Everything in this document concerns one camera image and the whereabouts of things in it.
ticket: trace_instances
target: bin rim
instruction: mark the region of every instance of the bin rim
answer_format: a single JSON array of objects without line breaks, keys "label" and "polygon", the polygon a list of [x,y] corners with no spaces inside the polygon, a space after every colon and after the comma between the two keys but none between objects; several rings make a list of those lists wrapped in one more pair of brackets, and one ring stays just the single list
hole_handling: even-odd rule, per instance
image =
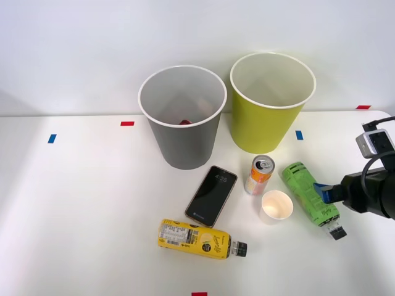
[{"label": "bin rim", "polygon": [[[171,125],[171,124],[169,124],[169,123],[164,123],[164,122],[161,122],[161,121],[159,121],[159,120],[153,118],[152,116],[150,116],[150,115],[144,110],[143,106],[141,105],[141,92],[142,92],[144,86],[146,85],[146,83],[147,83],[152,77],[154,77],[155,75],[159,74],[160,72],[164,72],[164,71],[166,71],[166,70],[172,69],[172,68],[181,68],[181,67],[188,67],[188,68],[200,69],[200,70],[206,71],[206,72],[210,73],[211,75],[213,75],[214,77],[216,77],[216,79],[218,79],[218,81],[221,83],[222,88],[223,88],[223,92],[224,92],[224,94],[223,94],[223,102],[222,102],[222,105],[218,108],[218,110],[217,110],[213,115],[211,115],[210,117],[207,117],[205,120],[202,120],[202,121],[199,121],[199,122],[196,122],[196,123],[192,123],[192,124],[190,124],[190,125]],[[141,111],[143,111],[144,115],[147,116],[148,119],[150,119],[150,120],[152,120],[153,122],[157,123],[158,125],[167,126],[167,127],[169,127],[169,128],[192,128],[192,127],[194,127],[194,126],[202,125],[202,124],[204,124],[204,123],[210,121],[211,119],[215,118],[219,113],[221,113],[222,109],[224,108],[224,106],[225,106],[225,104],[226,104],[226,102],[227,102],[227,97],[228,97],[228,92],[227,92],[227,87],[225,86],[225,83],[224,83],[223,80],[222,80],[217,74],[215,74],[213,71],[210,71],[210,70],[208,70],[208,69],[206,69],[206,68],[203,68],[203,67],[194,66],[194,65],[176,65],[176,66],[170,66],[170,67],[163,68],[163,69],[161,69],[161,70],[159,70],[159,71],[156,71],[155,73],[153,73],[152,75],[150,75],[147,79],[145,79],[145,81],[142,83],[142,85],[140,86],[140,89],[139,89],[139,91],[138,91],[138,105],[139,105]]]},{"label": "bin rim", "polygon": [[[299,102],[299,103],[294,104],[294,105],[289,105],[289,106],[271,106],[271,105],[265,105],[265,104],[258,103],[258,102],[256,102],[256,101],[254,101],[254,100],[252,100],[252,99],[246,97],[246,96],[235,86],[235,83],[234,83],[234,81],[233,81],[233,70],[235,69],[235,67],[237,66],[237,64],[240,63],[242,60],[247,59],[247,58],[250,57],[250,56],[255,56],[255,55],[257,55],[257,54],[276,54],[276,55],[279,55],[279,56],[288,57],[288,58],[293,59],[293,60],[295,60],[296,62],[300,63],[303,67],[305,67],[306,70],[311,74],[311,76],[312,76],[312,78],[313,78],[313,82],[314,82],[313,90],[312,90],[312,92],[310,93],[310,95],[307,97],[307,99],[304,99],[302,102]],[[298,59],[296,59],[296,58],[294,58],[294,57],[291,57],[290,55],[287,55],[287,54],[280,54],[279,52],[253,52],[252,54],[245,55],[244,57],[238,59],[238,60],[233,64],[233,66],[232,66],[232,68],[231,68],[231,70],[230,70],[230,83],[231,83],[233,89],[234,89],[243,99],[246,99],[247,101],[249,101],[250,103],[253,103],[253,104],[256,105],[256,106],[264,107],[264,108],[270,108],[270,109],[292,109],[292,108],[298,107],[298,106],[300,106],[300,105],[303,105],[303,104],[305,104],[305,103],[314,95],[314,93],[315,93],[315,88],[316,88],[316,86],[317,86],[317,82],[316,82],[315,75],[314,75],[313,71],[312,71],[304,62],[301,62],[300,60],[298,60]]]}]

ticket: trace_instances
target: smartphone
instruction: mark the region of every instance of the smartphone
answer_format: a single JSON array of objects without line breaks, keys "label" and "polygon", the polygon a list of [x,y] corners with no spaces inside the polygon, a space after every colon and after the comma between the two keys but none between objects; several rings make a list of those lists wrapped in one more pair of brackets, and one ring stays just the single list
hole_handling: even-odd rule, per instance
[{"label": "smartphone", "polygon": [[212,166],[186,208],[185,215],[204,226],[213,227],[236,180],[235,174]]}]

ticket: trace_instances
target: white wall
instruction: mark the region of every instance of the white wall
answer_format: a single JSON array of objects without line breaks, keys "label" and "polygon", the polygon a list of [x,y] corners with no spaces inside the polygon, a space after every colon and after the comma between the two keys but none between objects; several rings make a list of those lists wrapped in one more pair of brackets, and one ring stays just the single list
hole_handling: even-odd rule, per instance
[{"label": "white wall", "polygon": [[287,52],[315,72],[305,109],[395,113],[390,0],[1,0],[0,115],[139,113],[169,65]]}]

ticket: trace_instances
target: gray trash bin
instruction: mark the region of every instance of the gray trash bin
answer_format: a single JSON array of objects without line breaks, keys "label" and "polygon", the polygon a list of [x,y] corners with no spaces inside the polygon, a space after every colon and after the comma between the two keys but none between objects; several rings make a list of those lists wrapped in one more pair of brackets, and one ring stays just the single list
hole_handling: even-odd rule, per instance
[{"label": "gray trash bin", "polygon": [[[190,65],[165,68],[140,87],[138,104],[149,120],[163,157],[191,170],[211,156],[227,89],[213,72]],[[180,125],[183,120],[192,124]]]}]

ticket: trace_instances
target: plastic bottle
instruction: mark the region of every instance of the plastic bottle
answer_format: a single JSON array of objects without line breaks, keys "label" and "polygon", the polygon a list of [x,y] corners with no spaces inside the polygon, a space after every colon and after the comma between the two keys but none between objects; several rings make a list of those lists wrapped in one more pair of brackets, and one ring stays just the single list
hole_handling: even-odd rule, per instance
[{"label": "plastic bottle", "polygon": [[231,254],[245,257],[247,244],[231,239],[225,231],[164,219],[158,245],[196,255],[226,259]]},{"label": "plastic bottle", "polygon": [[301,162],[293,163],[283,170],[283,178],[300,206],[317,226],[322,227],[336,240],[347,233],[339,225],[339,210],[335,205],[325,204],[314,189],[314,177]]}]

